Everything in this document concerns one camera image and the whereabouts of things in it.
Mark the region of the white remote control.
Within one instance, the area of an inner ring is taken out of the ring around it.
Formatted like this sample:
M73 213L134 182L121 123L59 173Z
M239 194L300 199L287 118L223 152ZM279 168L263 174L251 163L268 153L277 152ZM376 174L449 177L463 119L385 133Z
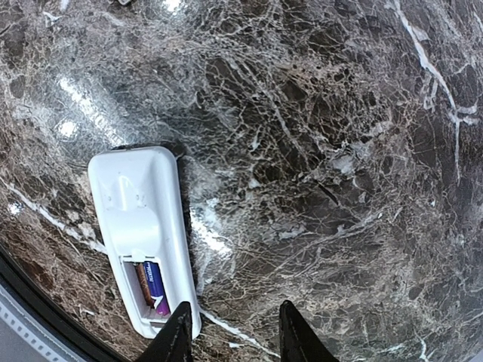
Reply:
M161 146L95 155L88 179L103 243L134 329L153 339L181 302L192 311L192 337L202 321L189 258L174 155ZM158 314L144 262L159 265L171 313Z

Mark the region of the purple blue AAA battery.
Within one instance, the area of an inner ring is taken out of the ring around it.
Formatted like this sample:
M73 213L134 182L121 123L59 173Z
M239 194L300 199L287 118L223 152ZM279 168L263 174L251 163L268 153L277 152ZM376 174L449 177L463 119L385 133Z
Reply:
M155 311L163 316L169 315L171 310L166 297L159 265L155 262L144 262L143 270Z

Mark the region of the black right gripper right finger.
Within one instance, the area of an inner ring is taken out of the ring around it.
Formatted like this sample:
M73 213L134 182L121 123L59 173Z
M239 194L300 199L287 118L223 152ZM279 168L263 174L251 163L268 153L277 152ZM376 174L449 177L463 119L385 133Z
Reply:
M281 361L339 362L289 300L280 305L279 339Z

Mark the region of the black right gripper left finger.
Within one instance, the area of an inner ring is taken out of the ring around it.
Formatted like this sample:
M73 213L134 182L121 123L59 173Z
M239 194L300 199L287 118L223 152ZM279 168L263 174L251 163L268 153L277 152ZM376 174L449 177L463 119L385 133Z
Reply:
M192 311L181 302L138 362L192 362Z

